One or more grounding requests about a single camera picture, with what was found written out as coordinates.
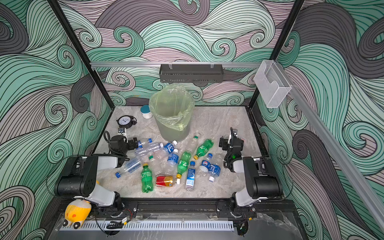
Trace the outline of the clear bottle blue cap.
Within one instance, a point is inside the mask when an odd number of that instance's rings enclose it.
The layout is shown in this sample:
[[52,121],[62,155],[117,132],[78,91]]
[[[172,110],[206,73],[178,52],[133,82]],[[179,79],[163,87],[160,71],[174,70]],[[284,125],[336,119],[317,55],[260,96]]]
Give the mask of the clear bottle blue cap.
[[150,143],[152,143],[152,138],[144,138],[138,140],[138,149],[147,147]]

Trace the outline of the clear bottle white cap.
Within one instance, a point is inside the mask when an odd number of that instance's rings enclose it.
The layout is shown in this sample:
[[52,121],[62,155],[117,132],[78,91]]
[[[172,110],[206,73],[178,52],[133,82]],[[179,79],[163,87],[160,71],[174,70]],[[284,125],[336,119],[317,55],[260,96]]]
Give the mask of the clear bottle white cap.
[[159,151],[163,147],[164,147],[163,143],[150,143],[147,146],[144,146],[142,148],[138,148],[135,151],[135,156],[141,157],[141,156],[147,155],[149,152]]

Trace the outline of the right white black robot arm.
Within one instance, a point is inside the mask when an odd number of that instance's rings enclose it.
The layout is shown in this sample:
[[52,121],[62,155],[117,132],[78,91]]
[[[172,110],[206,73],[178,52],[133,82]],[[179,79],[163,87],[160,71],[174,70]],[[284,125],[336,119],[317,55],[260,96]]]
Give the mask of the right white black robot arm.
[[283,187],[266,157],[243,157],[244,140],[232,135],[228,139],[221,137],[219,147],[226,151],[223,166],[232,173],[243,173],[246,186],[233,194],[238,207],[250,207],[262,200],[275,200],[282,196]]

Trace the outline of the blue label water bottle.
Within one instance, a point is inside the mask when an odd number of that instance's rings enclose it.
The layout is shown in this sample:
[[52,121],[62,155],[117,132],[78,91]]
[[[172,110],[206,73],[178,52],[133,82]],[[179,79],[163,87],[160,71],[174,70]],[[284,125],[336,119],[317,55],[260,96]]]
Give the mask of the blue label water bottle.
[[187,178],[186,178],[186,190],[192,191],[195,186],[196,179],[196,163],[195,161],[191,161],[187,170]]

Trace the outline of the Pepsi label clear bottle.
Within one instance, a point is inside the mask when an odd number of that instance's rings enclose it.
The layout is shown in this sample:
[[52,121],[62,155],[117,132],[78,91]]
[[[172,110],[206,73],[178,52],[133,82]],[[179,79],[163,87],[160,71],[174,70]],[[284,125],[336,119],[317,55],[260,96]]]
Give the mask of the Pepsi label clear bottle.
[[209,153],[207,156],[202,160],[200,166],[199,166],[199,175],[202,177],[205,177],[211,166],[211,160],[213,158],[213,154]]

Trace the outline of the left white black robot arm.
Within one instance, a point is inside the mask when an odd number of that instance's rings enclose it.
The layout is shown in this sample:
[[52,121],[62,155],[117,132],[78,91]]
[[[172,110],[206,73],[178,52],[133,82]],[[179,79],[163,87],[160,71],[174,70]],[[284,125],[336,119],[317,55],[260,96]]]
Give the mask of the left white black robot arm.
[[97,172],[119,169],[129,162],[127,151],[139,147],[137,138],[127,140],[117,135],[109,140],[110,154],[69,157],[54,186],[56,197],[65,199],[84,199],[98,207],[111,207],[123,210],[120,194],[97,184]]

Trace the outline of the large clear blue label bottle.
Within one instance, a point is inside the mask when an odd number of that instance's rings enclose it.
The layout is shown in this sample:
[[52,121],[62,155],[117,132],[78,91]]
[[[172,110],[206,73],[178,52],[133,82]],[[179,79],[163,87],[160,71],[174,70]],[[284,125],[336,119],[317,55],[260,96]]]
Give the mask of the large clear blue label bottle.
[[123,175],[133,173],[134,171],[138,170],[140,167],[141,167],[141,161],[138,158],[130,159],[129,161],[125,161],[125,163],[115,173],[115,176],[119,179]]

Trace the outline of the clear bottle green cap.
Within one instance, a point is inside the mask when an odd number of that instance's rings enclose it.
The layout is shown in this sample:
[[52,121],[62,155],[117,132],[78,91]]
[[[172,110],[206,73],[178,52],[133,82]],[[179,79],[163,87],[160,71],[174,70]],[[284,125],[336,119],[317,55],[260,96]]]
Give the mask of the clear bottle green cap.
[[186,152],[189,152],[191,155],[193,155],[197,149],[198,142],[199,142],[200,135],[195,134],[187,143],[186,146]]

